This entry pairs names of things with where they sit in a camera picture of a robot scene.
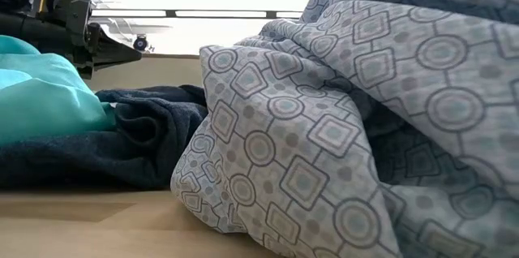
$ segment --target gray patterned blanket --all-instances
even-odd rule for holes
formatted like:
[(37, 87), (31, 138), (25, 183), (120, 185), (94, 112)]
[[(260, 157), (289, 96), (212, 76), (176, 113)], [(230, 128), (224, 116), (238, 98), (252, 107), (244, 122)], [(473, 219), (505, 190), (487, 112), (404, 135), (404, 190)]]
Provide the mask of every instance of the gray patterned blanket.
[(284, 256), (518, 257), (519, 0), (310, 0), (204, 47), (171, 187)]

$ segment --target black machine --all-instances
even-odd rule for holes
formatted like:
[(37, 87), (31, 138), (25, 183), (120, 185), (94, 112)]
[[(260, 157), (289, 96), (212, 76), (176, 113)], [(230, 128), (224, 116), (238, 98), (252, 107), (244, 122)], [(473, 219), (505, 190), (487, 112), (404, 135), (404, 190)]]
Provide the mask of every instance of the black machine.
[(0, 0), (0, 35), (17, 37), (42, 53), (71, 61), (81, 76), (95, 70), (141, 59), (141, 53), (109, 38), (97, 23), (89, 23), (90, 0), (45, 0), (37, 10), (33, 0)]

